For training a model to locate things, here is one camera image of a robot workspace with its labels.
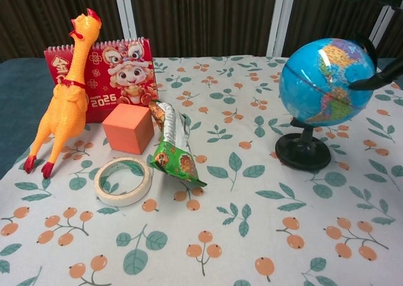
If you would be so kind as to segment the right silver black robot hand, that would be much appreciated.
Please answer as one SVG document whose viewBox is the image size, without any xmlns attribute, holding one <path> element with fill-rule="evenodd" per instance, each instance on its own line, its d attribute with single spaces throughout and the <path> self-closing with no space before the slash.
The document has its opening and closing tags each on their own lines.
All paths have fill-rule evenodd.
<svg viewBox="0 0 403 286">
<path fill-rule="evenodd" d="M 377 3 L 391 7 L 393 10 L 402 11 L 402 0 L 376 0 Z M 357 31 L 354 32 L 352 41 L 366 50 L 375 67 L 378 66 L 378 57 L 373 43 Z M 402 56 L 395 58 L 380 72 L 373 76 L 355 81 L 348 88 L 354 91 L 373 91 L 382 88 L 402 76 Z"/>
</svg>

